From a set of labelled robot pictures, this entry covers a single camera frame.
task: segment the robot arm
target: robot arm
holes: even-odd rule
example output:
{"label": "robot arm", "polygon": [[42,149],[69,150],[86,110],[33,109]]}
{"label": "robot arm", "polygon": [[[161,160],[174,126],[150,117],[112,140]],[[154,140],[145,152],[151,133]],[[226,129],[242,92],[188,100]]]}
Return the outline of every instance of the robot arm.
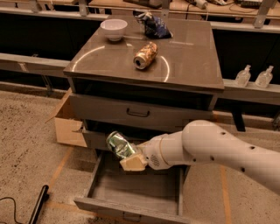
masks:
{"label": "robot arm", "polygon": [[244,173],[280,195],[280,153],[245,143],[212,122],[190,122],[183,131],[156,136],[133,147],[136,153],[121,161],[124,170],[140,171],[146,165],[162,170],[174,165],[217,163]]}

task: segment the closed drawer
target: closed drawer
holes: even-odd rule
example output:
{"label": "closed drawer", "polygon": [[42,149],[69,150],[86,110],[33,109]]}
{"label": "closed drawer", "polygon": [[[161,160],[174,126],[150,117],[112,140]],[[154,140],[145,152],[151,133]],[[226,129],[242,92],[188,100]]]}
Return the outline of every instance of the closed drawer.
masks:
{"label": "closed drawer", "polygon": [[148,130],[179,131],[190,120],[212,117],[211,111],[174,108],[82,94],[71,94],[70,102],[75,115],[80,119]]}
{"label": "closed drawer", "polygon": [[119,221],[147,224],[182,224],[184,169],[126,172],[109,152],[95,165],[83,198],[75,198],[79,209],[113,217]]}

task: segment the bowl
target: bowl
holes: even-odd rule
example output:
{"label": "bowl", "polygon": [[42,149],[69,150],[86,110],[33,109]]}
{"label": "bowl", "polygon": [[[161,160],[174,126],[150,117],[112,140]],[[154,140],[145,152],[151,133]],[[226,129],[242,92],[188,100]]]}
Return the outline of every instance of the bowl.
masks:
{"label": "bowl", "polygon": [[104,30],[105,37],[111,41],[120,40],[124,33],[128,23],[122,19],[107,19],[100,24],[100,27]]}

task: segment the concrete floor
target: concrete floor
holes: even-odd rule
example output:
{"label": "concrete floor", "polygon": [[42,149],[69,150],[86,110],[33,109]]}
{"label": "concrete floor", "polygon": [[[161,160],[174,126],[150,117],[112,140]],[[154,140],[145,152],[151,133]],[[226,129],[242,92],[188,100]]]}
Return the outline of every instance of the concrete floor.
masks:
{"label": "concrete floor", "polygon": [[[50,198],[38,224],[128,223],[82,211],[82,197],[95,167],[95,152],[56,142],[47,117],[63,96],[30,87],[0,84],[0,198],[17,202],[17,221],[28,223],[43,185]],[[217,123],[240,139],[280,152],[280,132],[270,119],[246,116],[246,132],[237,132],[230,115]],[[193,166],[184,185],[184,216],[192,223],[271,223],[280,221],[280,196],[243,174],[217,164]],[[0,223],[15,223],[11,200],[0,201]]]}

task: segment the bottle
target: bottle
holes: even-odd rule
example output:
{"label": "bottle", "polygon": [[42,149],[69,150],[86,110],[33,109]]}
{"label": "bottle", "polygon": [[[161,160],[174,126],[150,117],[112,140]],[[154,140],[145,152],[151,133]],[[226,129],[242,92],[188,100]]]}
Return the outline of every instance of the bottle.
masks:
{"label": "bottle", "polygon": [[266,71],[263,71],[261,72],[256,80],[255,80],[255,84],[259,87],[259,88],[266,88],[269,84],[270,84],[270,81],[272,80],[273,78],[273,75],[272,75],[272,69],[273,69],[273,66],[269,66],[268,69],[266,69]]}
{"label": "bottle", "polygon": [[244,70],[241,70],[236,78],[235,78],[235,85],[238,87],[242,87],[245,88],[249,82],[249,79],[251,77],[251,73],[250,73],[250,65],[246,65]]}

